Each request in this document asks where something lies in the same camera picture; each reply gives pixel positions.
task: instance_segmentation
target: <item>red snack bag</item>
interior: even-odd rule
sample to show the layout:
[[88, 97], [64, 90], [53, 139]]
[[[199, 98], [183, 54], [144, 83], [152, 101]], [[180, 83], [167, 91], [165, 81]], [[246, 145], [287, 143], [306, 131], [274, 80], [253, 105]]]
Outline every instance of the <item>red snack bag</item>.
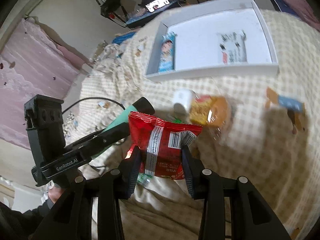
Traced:
[[130, 112], [132, 143], [140, 147], [141, 173], [151, 176], [184, 179], [181, 145], [189, 145], [201, 133], [202, 126], [172, 123], [139, 112]]

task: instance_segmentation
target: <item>cardboard box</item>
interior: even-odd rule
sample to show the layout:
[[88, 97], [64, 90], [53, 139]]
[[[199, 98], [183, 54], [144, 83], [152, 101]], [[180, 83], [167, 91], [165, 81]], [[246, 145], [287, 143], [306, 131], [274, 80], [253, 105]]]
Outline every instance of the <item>cardboard box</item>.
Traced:
[[[218, 33], [243, 30], [247, 62], [219, 62]], [[163, 35], [175, 32], [174, 70], [158, 73]], [[276, 76], [279, 65], [268, 27], [253, 0], [213, 0], [183, 7], [162, 20], [145, 77], [152, 81], [225, 75]]]

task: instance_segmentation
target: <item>teal handle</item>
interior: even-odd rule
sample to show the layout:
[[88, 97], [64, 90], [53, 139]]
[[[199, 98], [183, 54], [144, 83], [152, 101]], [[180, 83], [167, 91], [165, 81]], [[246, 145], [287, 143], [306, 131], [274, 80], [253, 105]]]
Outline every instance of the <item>teal handle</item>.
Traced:
[[[129, 122], [128, 118], [129, 118], [129, 114], [130, 112], [137, 112], [138, 110], [133, 106], [129, 106], [127, 107], [116, 119], [113, 120], [113, 122], [111, 124], [108, 125], [107, 128], [105, 128], [102, 132], [109, 130], [115, 126], [117, 126], [118, 124], [121, 124], [123, 122]], [[102, 154], [103, 152], [105, 152], [109, 147], [111, 147], [111, 145], [108, 145], [107, 147], [105, 147], [101, 152], [99, 152], [98, 154], [91, 156], [91, 158], [96, 158], [98, 157], [100, 154]]]

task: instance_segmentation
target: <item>black sleeve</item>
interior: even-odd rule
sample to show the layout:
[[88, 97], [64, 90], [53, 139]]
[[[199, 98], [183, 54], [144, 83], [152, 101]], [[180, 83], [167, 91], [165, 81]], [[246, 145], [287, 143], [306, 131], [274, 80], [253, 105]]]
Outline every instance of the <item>black sleeve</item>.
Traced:
[[36, 209], [28, 210], [25, 213], [11, 210], [0, 202], [0, 235], [6, 236], [4, 239], [21, 240], [28, 239], [48, 214], [53, 203], [50, 199]]

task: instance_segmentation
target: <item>yellow snack package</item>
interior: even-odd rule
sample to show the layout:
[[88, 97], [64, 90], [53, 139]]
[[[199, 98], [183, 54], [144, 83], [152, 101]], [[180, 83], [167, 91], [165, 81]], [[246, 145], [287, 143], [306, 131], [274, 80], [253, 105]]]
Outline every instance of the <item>yellow snack package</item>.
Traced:
[[216, 136], [226, 130], [231, 120], [231, 107], [223, 96], [198, 96], [193, 100], [189, 112], [192, 124], [208, 126]]

